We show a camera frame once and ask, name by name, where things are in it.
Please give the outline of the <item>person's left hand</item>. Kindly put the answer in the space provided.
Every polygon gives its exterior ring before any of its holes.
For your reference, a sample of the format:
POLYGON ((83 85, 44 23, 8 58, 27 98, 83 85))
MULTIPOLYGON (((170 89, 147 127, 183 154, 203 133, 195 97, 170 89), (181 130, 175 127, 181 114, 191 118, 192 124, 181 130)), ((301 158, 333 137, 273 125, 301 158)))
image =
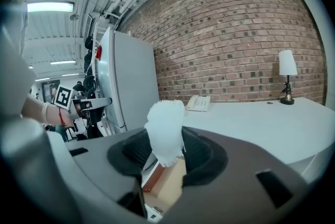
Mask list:
POLYGON ((67 110, 63 110, 61 114, 62 114, 62 119, 64 121, 65 126, 73 127, 74 126, 73 119, 71 115, 69 114, 69 112, 67 110))

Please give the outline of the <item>white corded telephone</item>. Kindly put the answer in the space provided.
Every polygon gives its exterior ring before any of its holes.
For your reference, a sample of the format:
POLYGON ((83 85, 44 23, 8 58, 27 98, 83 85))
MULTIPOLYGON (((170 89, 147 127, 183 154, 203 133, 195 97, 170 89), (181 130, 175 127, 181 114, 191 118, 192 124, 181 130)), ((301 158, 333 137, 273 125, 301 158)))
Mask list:
POLYGON ((193 95, 188 101, 186 109, 189 111, 207 112, 210 99, 211 97, 209 95, 193 95))

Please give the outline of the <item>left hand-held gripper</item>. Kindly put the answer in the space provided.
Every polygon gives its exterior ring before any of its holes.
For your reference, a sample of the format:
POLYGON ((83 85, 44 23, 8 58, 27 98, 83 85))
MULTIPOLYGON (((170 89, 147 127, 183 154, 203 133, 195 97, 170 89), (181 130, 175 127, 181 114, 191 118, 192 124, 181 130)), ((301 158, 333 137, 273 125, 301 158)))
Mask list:
POLYGON ((70 128, 69 132, 84 132, 83 119, 86 119, 89 124, 100 122, 105 107, 113 102, 110 97, 81 100, 82 97, 81 92, 77 92, 74 89, 63 85, 58 86, 54 104, 59 108, 58 114, 61 125, 65 128, 70 128), (73 127, 65 126, 61 114, 62 110, 67 110, 71 115, 74 123, 73 127))

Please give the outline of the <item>white cloth piece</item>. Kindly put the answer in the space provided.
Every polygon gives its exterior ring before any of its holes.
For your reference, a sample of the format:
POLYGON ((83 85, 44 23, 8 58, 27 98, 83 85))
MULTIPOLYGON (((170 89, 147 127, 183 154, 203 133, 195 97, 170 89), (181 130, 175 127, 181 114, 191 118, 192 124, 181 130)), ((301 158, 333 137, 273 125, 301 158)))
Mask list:
POLYGON ((185 107, 180 100, 161 100, 147 115, 147 131, 152 153, 162 167, 170 167, 183 155, 182 124, 185 107))

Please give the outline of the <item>person's left forearm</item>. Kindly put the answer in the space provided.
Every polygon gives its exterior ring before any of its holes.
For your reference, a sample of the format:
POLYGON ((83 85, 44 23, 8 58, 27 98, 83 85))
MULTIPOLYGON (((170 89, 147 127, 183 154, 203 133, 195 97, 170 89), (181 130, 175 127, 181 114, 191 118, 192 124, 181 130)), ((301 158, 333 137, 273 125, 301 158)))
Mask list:
POLYGON ((42 124, 61 125, 59 118, 59 108, 50 103, 41 102, 30 94, 25 99, 21 110, 23 117, 32 118, 42 124))

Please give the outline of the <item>white drawer with brown inside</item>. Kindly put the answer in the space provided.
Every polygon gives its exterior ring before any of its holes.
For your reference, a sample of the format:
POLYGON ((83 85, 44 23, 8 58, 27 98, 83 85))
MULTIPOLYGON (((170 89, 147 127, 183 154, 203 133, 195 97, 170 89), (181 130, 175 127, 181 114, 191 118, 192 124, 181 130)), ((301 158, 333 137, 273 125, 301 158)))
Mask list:
POLYGON ((170 167, 162 167, 155 161, 142 172, 142 192, 147 220, 159 222, 182 194, 183 177, 186 175, 185 160, 178 158, 170 167))

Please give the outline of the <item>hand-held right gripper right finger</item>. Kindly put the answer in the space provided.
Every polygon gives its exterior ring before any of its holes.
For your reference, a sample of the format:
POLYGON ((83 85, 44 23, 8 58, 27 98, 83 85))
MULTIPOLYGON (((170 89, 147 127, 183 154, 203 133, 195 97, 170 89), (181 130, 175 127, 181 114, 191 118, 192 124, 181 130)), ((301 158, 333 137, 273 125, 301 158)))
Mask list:
POLYGON ((308 184, 253 143, 183 127, 182 194, 162 224, 278 224, 308 184))

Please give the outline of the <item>black hanging gear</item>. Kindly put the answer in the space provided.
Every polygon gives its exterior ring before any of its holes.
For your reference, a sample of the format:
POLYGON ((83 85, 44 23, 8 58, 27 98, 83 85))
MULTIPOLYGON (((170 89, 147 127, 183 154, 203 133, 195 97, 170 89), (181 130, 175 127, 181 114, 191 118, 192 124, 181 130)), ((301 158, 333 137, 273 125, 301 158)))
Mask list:
POLYGON ((85 48, 88 50, 84 57, 84 73, 85 78, 83 82, 84 89, 87 93, 87 98, 95 98, 96 81, 92 69, 93 56, 93 35, 90 35, 85 40, 85 48))

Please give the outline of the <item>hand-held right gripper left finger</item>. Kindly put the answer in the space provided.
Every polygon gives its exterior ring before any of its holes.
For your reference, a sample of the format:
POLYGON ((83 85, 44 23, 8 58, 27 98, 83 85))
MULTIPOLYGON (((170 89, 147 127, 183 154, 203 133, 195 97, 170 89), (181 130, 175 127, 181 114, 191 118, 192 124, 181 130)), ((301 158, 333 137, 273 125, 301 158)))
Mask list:
POLYGON ((68 142, 66 147, 70 151, 87 150, 75 155, 74 161, 88 179, 114 201, 120 201, 140 188, 141 172, 151 154, 144 128, 114 136, 68 142))

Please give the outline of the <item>grey refrigerator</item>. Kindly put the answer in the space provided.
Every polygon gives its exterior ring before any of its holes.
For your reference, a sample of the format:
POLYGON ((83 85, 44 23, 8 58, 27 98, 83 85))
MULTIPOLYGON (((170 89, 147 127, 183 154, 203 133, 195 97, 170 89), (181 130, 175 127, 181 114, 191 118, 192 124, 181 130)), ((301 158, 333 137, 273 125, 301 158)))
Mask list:
POLYGON ((159 101, 153 46, 110 28, 99 44, 97 80, 103 97, 112 99, 104 111, 112 134, 142 128, 159 101))

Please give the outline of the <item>table lamp with white shade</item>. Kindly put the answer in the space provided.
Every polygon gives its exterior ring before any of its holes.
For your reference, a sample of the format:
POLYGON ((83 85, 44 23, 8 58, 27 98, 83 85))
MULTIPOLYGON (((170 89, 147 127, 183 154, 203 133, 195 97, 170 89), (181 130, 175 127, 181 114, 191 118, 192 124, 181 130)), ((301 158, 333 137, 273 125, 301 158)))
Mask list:
POLYGON ((290 77, 298 75, 296 62, 291 50, 283 50, 278 54, 279 59, 279 75, 286 77, 284 83, 285 88, 282 93, 285 94, 284 97, 280 99, 280 103, 284 105, 293 105, 294 99, 292 97, 292 89, 290 83, 290 77))

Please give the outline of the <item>person's grey sweater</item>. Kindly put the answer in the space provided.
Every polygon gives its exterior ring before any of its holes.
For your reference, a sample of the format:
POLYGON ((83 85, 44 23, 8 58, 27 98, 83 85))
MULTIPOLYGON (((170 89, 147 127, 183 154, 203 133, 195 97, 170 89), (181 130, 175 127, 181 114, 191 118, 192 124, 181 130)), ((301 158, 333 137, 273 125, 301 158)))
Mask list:
POLYGON ((23 59, 28 26, 27 0, 11 0, 0 23, 0 115, 20 114, 34 73, 23 59))

